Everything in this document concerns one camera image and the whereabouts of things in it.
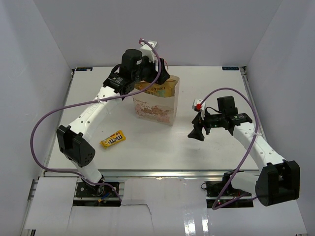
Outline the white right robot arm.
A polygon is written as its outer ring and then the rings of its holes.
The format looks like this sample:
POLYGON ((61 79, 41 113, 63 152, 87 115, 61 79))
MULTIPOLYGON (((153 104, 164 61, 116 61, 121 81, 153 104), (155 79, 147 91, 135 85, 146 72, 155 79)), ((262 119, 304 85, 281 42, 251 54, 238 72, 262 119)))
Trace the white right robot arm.
POLYGON ((197 115, 192 120, 189 138, 203 141, 212 128, 224 128, 249 152, 259 169, 255 176, 234 170, 223 175, 221 183, 212 189, 218 196, 234 196, 237 192, 252 194, 264 206, 296 200, 300 195, 300 167, 278 154, 255 130, 252 119, 239 113, 233 96, 217 99, 218 111, 210 114, 201 99, 195 99, 192 109, 197 115))

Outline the beige cream bear paper bag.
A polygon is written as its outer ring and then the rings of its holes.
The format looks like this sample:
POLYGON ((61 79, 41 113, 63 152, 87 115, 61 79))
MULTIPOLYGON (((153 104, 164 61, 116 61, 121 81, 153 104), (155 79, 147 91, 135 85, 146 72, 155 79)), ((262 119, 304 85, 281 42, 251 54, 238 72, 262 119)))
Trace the beige cream bear paper bag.
POLYGON ((180 81, 173 97, 157 97, 145 92, 132 97, 136 115, 145 120, 172 126, 176 117, 180 81))

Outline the yellow m&m's candy pack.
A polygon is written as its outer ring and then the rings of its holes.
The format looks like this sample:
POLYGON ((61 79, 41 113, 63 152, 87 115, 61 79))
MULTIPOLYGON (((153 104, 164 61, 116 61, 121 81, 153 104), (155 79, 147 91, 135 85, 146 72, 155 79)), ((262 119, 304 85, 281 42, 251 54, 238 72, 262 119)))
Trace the yellow m&m's candy pack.
POLYGON ((103 146, 104 148, 109 148, 121 141, 126 140, 126 137, 122 130, 116 131, 114 134, 111 136, 107 137, 106 139, 100 141, 100 145, 103 146))

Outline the yellow kettle chips bag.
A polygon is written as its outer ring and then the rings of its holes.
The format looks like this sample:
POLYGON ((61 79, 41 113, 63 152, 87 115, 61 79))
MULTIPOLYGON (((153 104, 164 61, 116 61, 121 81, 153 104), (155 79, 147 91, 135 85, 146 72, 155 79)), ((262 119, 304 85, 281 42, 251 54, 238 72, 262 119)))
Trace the yellow kettle chips bag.
POLYGON ((165 81, 164 84, 158 85, 153 84, 151 87, 146 89, 144 92, 157 97, 173 97, 175 95, 175 86, 179 82, 179 77, 172 76, 165 81))

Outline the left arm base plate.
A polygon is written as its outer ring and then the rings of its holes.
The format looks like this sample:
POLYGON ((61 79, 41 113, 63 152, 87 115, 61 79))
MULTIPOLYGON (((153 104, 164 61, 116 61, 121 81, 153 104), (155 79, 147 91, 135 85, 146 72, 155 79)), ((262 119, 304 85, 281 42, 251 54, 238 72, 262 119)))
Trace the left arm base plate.
POLYGON ((110 186, 89 186, 78 182, 73 199, 75 207, 119 207, 121 201, 110 186))

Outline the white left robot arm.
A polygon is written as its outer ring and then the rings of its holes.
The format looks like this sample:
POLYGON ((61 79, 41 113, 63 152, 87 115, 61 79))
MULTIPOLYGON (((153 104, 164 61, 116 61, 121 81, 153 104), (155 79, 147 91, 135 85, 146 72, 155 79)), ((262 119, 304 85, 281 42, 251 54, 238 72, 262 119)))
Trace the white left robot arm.
POLYGON ((146 81, 161 84, 169 78, 163 60, 150 46, 127 49, 103 82, 93 103, 68 126, 60 125, 57 139, 61 153, 77 168, 93 196, 103 193, 103 178, 93 159, 95 149, 90 140, 105 116, 131 94, 136 83, 146 81))

